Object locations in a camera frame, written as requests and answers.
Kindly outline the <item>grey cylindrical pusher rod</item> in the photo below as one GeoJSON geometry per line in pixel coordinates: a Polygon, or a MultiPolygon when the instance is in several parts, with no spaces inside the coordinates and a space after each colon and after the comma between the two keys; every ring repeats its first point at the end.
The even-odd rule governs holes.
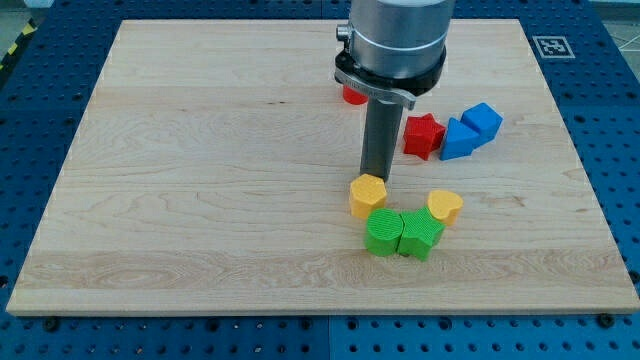
{"type": "Polygon", "coordinates": [[[387,181],[390,175],[403,107],[370,98],[367,102],[360,173],[387,181]]]}

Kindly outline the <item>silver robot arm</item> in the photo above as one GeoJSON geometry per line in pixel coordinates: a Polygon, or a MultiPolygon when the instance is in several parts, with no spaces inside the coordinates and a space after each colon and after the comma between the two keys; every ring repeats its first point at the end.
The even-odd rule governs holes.
{"type": "Polygon", "coordinates": [[[439,81],[454,0],[354,0],[335,80],[367,97],[360,172],[386,180],[404,109],[439,81]]]}

